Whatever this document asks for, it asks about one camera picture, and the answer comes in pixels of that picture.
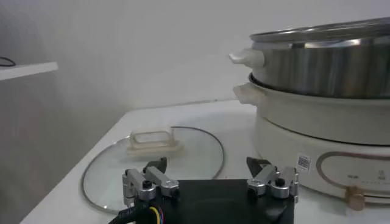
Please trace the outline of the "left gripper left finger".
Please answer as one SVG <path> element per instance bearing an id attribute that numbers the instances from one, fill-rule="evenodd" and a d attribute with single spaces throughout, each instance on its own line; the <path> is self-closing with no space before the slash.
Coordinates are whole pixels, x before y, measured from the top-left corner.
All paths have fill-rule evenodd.
<path id="1" fill-rule="evenodd" d="M 165 175 L 167 158 L 150 161 L 141 170 L 127 169 L 122 175 L 123 201 L 127 207 L 135 204 L 154 201 L 158 196 L 176 199 L 180 195 L 177 180 Z"/>

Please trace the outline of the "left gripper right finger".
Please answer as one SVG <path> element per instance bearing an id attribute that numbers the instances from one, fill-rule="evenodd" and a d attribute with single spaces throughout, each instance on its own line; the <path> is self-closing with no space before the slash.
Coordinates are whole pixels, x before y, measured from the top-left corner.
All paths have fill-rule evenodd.
<path id="1" fill-rule="evenodd" d="M 266 159 L 246 158 L 252 175 L 247 180 L 248 194 L 258 199 L 266 194 L 284 200 L 291 197 L 295 203 L 299 198 L 299 173 L 296 168 L 286 166 L 280 170 Z"/>

